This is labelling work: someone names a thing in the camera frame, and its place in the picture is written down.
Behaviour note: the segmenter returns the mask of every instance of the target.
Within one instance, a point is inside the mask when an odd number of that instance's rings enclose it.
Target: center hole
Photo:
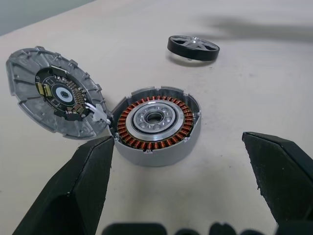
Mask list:
[[[160,122],[162,118],[163,118],[163,115],[160,113],[150,113],[147,116],[147,122],[151,124],[155,124],[155,123]]]

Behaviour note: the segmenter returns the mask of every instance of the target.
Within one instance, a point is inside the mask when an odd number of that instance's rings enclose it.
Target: circuit board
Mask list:
[[[55,115],[69,121],[82,121],[88,115],[86,91],[69,74],[47,68],[36,74],[35,82],[39,94],[54,109]]]

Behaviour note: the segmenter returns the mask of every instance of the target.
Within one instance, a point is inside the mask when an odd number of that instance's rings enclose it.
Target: beige table surface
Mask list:
[[[12,234],[50,177],[84,141],[52,134],[9,94],[5,61],[44,46],[74,59],[107,107],[147,86],[175,86],[202,107],[201,135],[174,166],[142,168],[115,150],[97,234],[113,222],[153,221],[169,234],[207,234],[214,221],[272,234],[243,131],[295,141],[313,156],[313,3],[299,0],[98,0],[0,37],[0,234]],[[221,47],[207,66],[170,57],[171,35]]]

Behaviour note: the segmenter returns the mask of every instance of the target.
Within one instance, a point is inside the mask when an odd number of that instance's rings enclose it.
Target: copper coil winding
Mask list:
[[[156,141],[156,142],[147,142],[147,141],[137,140],[128,133],[127,128],[126,128],[126,118],[128,114],[130,113],[130,111],[136,106],[138,106],[139,104],[150,101],[150,100],[156,100],[156,99],[167,100],[167,101],[171,101],[177,104],[184,113],[184,117],[185,117],[184,124],[181,127],[181,129],[176,134],[174,134],[174,136],[169,137],[166,140]],[[166,148],[182,141],[186,136],[189,135],[192,129],[192,126],[193,126],[193,114],[190,111],[189,107],[183,101],[178,100],[176,98],[172,98],[172,97],[158,95],[158,96],[142,98],[141,100],[136,101],[135,103],[128,106],[126,110],[122,112],[118,120],[117,129],[118,129],[118,133],[121,139],[129,146],[137,148],[137,149],[142,149],[142,150],[153,150],[153,149]]]

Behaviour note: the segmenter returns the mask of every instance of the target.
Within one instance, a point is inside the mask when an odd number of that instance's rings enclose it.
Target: black tire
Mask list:
[[[178,36],[178,35],[169,37],[167,48],[169,49],[170,52],[176,55],[180,55],[182,57],[192,59],[192,60],[213,61],[213,60],[216,60],[220,52],[220,48],[217,45],[209,41],[200,39],[202,42],[206,43],[205,47],[207,50],[203,50],[203,49],[190,48],[187,46],[183,46],[182,44],[184,44],[185,41],[180,41],[179,38],[187,39],[191,37]]]

